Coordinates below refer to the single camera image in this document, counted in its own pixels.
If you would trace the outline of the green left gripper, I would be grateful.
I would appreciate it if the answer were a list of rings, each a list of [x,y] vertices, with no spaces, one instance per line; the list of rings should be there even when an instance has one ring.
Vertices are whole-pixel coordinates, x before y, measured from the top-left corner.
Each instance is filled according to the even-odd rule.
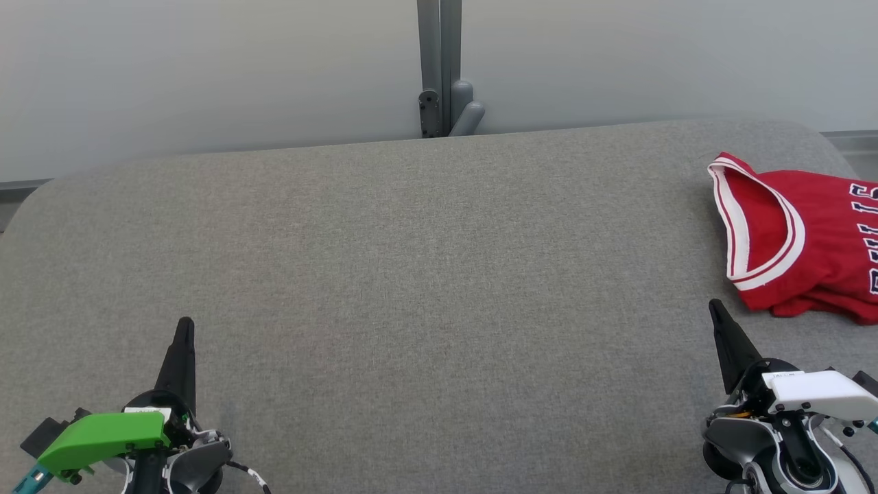
[[[65,474],[110,458],[187,444],[188,425],[195,413],[195,323],[191,317],[178,321],[154,388],[129,401],[122,412],[88,414],[69,423],[38,455],[38,464],[52,474]]]

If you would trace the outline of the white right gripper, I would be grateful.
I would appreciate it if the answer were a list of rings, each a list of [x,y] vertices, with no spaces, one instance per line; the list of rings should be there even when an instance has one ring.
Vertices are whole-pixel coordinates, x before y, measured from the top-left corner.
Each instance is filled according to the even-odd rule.
[[[763,370],[761,354],[724,303],[711,299],[709,313],[724,391],[741,392],[743,410],[757,416],[804,412],[852,423],[876,419],[876,379],[869,373]]]

